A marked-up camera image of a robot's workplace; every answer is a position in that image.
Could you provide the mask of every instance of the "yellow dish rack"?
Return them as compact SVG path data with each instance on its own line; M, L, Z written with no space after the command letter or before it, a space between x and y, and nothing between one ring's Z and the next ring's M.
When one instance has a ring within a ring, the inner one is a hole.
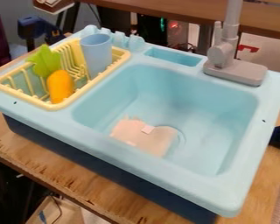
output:
M111 74L130 57L129 51L112 46L112 64L90 80L79 38L70 39L55 46L52 50L61 54L62 69L67 70L73 77L75 91L71 96L63 102L52 104L46 88L46 79L32 71L33 63L31 62L25 62L22 66L1 76L0 90L46 110L63 109Z

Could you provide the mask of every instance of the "gray faucet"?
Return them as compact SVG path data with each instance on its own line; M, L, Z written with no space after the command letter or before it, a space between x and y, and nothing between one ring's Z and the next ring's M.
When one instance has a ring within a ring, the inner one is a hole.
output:
M223 29L221 21L214 23L214 45L207 51L208 61L203 71L205 74L222 79L258 87L262 84L268 68L234 59L239 39L242 4L242 0L228 0Z

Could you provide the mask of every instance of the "blue cup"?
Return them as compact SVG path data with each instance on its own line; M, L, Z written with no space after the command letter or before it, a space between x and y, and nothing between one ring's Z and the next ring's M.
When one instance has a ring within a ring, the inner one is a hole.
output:
M86 36L80 40L80 47L84 53L91 80L112 63L112 44L109 35L97 33Z

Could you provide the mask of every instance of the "wooden table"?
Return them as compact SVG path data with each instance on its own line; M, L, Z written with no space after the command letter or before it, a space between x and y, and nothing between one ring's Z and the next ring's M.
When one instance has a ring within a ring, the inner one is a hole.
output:
M14 134L1 114L0 161L112 222L193 223L67 157ZM271 223L279 187L280 150L268 147L241 213L233 219L214 216L212 223Z
M79 0L122 11L176 19L198 25L223 21L228 0ZM241 31L280 39L280 7L244 2Z

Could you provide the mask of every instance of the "faucet base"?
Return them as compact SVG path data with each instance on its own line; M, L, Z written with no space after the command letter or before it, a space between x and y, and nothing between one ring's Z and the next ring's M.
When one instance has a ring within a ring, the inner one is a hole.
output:
M259 87L268 71L265 66L257 65L243 60L234 59L233 64L218 68L209 60L203 66L203 72L224 80L240 82L252 87Z

